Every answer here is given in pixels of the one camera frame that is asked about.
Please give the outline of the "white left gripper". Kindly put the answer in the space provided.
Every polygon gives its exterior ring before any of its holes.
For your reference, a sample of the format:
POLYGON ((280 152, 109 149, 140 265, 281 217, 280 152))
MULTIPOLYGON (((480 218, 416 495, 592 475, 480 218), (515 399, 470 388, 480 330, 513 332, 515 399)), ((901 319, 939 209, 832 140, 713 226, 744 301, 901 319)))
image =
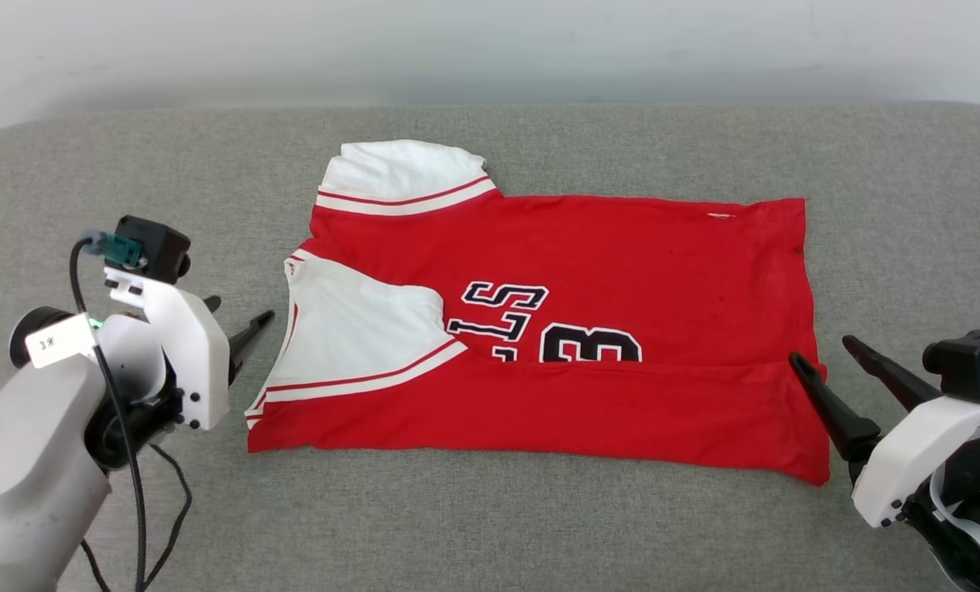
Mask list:
POLYGON ((125 405, 152 407, 158 397, 169 405, 168 421, 209 430, 227 415, 229 385, 235 382, 275 311, 256 315, 229 337, 215 319, 222 298, 200 297, 177 285, 106 267, 111 299, 137 308, 93 325, 87 313, 41 307, 30 311, 12 332, 9 355, 17 374, 9 383, 13 409, 35 406, 40 419, 85 426, 110 402, 109 382, 117 383, 125 405), (32 366, 26 337, 38 332, 91 332, 90 357, 74 355, 45 368, 32 366))

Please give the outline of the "red white sports jersey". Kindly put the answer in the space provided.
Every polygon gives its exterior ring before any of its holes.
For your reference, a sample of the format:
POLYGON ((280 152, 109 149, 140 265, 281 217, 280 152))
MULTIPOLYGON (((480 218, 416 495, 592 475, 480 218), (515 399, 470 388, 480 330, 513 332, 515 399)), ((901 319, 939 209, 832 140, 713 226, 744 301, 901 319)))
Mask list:
POLYGON ((284 259, 251 454, 438 449, 764 469, 821 486, 806 202, 508 196, 485 159, 347 143, 284 259))

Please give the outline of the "white paper label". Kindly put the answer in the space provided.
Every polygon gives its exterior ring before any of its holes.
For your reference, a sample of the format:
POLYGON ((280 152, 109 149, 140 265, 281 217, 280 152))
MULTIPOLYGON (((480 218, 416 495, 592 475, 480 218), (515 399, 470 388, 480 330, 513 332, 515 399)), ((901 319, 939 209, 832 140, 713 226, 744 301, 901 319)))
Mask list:
POLYGON ((96 345, 91 332, 38 332, 26 337, 32 366, 45 368, 74 355, 90 357, 96 345))

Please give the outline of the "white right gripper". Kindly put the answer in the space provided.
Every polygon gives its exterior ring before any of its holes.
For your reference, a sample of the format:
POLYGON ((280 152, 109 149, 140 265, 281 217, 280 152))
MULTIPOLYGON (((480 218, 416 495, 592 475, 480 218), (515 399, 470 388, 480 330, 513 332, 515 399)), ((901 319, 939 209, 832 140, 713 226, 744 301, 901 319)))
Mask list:
POLYGON ((801 353, 789 355, 790 368, 839 456, 847 462, 868 461, 851 495, 862 519, 874 528, 896 522, 901 510, 895 503, 906 502, 938 469, 945 474, 966 469, 980 487, 980 404, 942 396, 937 387, 854 335, 844 335, 842 345, 911 411, 881 439, 881 428, 848 407, 815 364, 801 353))

